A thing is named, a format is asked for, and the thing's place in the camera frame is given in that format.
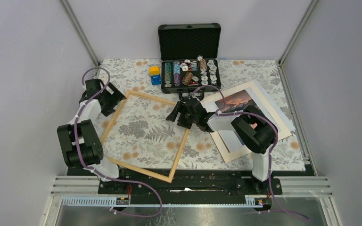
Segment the cream photo mat board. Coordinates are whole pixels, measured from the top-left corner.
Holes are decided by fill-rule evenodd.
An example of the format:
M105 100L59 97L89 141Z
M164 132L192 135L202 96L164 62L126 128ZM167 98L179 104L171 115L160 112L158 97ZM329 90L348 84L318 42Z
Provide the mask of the cream photo mat board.
M252 80L252 81L246 82L244 84L237 85L237 86L235 86L233 88L230 88L230 89L241 89L241 88L248 88L248 87L251 87L251 86L253 88L258 88L259 91L263 93L264 97L270 102L271 106L274 107L274 109L276 109L276 112L280 115L280 118L283 120L283 122L286 125L286 129L288 129L289 131L293 131L295 129L295 127L293 126L292 122L281 111L281 109L277 106L274 99L265 91L265 89L259 84L258 81ZM221 152L221 151L219 151L219 152L220 152L220 154L221 154L221 156L222 156L222 158L223 158L223 160L225 162L230 162L230 161L232 161L234 159L237 159L237 158L243 156L241 153L237 153L237 152L235 152L235 153L224 153L224 152Z

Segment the light wooden picture frame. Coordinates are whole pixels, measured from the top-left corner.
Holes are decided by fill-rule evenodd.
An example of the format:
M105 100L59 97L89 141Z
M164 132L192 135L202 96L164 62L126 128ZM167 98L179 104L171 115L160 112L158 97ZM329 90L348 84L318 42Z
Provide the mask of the light wooden picture frame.
M176 103L128 91L100 138L106 159L120 167L171 183L189 129L165 118Z

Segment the mountain sunset photo print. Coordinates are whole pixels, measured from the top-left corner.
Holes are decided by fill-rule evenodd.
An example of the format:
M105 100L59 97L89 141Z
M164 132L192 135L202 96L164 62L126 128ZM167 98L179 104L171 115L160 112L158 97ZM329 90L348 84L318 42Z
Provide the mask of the mountain sunset photo print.
M280 115L276 112L276 109L271 106L270 102L258 88L253 88L252 86L225 91L225 101L222 100L220 94L215 94L204 98L201 103L208 112L214 112L217 109L221 109L222 113L240 112L247 106L252 105L274 123L279 134L286 130L286 125L280 118ZM250 153L235 132L225 130L218 131L212 134L212 138L221 152L237 152L242 155Z

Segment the brown frame backing board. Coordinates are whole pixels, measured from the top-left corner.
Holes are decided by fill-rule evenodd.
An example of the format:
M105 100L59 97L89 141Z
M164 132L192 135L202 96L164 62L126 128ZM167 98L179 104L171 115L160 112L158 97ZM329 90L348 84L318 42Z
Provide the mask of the brown frame backing board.
M292 135L292 133L291 133L291 131L289 131L288 129L282 129L282 130L278 133L278 135L279 135L278 140L280 141L280 140L283 140L283 139L285 139L285 138L290 137L290 136Z

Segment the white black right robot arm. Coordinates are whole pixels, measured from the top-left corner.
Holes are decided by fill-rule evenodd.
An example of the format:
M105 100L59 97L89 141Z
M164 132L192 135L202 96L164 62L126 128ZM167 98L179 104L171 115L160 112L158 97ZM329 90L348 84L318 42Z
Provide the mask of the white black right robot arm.
M253 153L253 191L263 194L270 188L270 153L279 139L278 129L255 107L250 105L232 113L208 112L197 98L192 98L186 102L178 101L166 120L187 129L195 124L203 132L233 132Z

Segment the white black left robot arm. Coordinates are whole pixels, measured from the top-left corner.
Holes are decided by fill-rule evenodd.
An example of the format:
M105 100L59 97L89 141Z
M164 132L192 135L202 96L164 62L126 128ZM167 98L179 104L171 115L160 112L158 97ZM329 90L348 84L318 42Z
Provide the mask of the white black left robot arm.
M109 181L109 187L115 193L123 193L127 181L120 176L119 166L104 157L93 123L101 114L108 117L114 113L114 107L125 99L125 95L100 79L86 80L84 85L85 91L75 117L57 128L64 162L69 168L84 169L97 175L101 181Z

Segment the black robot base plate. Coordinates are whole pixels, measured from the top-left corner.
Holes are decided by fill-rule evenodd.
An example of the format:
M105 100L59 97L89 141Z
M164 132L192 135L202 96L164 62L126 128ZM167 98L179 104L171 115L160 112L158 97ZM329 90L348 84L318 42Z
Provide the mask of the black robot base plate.
M286 194L280 178L314 176L311 167L306 171L275 171L272 173L272 189L275 195ZM254 179L250 170L186 170L178 169L171 183L155 179L130 169L120 169L120 179L144 182L153 187L165 204L242 204L245 195L270 194L268 181ZM125 194L131 183L100 182L98 194ZM131 204L159 204L157 196L146 186L131 185Z

